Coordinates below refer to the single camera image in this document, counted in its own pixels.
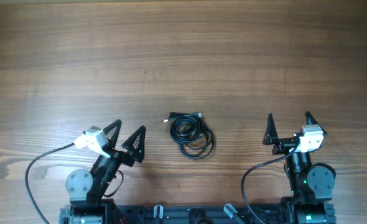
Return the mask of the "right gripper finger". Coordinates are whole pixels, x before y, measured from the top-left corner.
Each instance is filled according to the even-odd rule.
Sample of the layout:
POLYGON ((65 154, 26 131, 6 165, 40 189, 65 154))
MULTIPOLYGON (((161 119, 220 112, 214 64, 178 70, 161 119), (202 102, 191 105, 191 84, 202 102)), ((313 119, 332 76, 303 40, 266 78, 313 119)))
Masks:
POLYGON ((277 134, 277 130, 276 130, 276 125, 272 116, 272 113, 268 114, 267 117, 267 126, 266 126, 266 131, 264 134, 264 139, 262 140, 262 143, 264 145, 273 145, 273 144, 277 144, 279 140, 278 134, 277 134))
POLYGON ((324 130, 323 128, 322 128, 322 126, 315 120, 315 118, 312 116, 312 114, 311 114, 311 112, 310 111, 306 111, 305 112, 305 117, 306 117, 306 123, 307 123, 307 125, 319 125, 320 126, 320 128, 322 129, 322 131, 323 131, 323 135, 324 136, 327 136, 327 132, 326 132, 326 130, 324 130))

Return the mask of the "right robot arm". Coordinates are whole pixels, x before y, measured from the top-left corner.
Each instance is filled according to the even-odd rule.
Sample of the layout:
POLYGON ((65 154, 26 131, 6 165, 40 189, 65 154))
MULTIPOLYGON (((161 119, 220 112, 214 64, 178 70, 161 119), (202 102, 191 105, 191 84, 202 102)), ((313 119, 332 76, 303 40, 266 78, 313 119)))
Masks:
POLYGON ((334 224, 335 209, 329 201, 335 186, 336 172, 325 163, 312 163, 310 154, 320 149, 327 132, 312 114, 305 113, 306 124, 291 138, 279 138, 274 119, 267 117, 264 145, 272 145, 274 155, 285 157, 284 171, 292 195, 281 198, 282 223, 334 224))

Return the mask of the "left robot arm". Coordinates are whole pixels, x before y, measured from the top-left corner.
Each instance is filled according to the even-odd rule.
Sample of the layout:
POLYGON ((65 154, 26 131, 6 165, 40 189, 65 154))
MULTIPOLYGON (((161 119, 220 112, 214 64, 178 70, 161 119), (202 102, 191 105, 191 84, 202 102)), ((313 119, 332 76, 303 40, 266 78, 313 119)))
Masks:
POLYGON ((117 119, 105 128, 92 126, 74 140, 73 144, 99 154, 90 170, 77 169, 66 179, 66 190, 70 204, 60 210, 59 222, 64 224, 126 223, 126 216, 111 198, 117 191, 106 191, 120 166, 132 167, 144 160, 146 127, 140 126, 116 149, 122 121, 117 119))

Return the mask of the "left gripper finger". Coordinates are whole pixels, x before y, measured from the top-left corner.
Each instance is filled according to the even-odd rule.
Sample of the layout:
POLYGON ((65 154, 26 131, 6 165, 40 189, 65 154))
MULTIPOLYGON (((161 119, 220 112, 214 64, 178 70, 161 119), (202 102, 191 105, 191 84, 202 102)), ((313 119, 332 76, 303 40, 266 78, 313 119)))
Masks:
POLYGON ((146 127, 141 126, 121 145, 123 149, 127 150, 126 153, 139 163, 141 163, 145 157, 145 135, 146 127))
POLYGON ((115 145, 118 140, 119 132, 121 129, 122 121, 120 119, 117 119, 107 127, 103 129, 106 138, 108 140, 108 143, 106 145, 107 149, 114 149, 115 145))

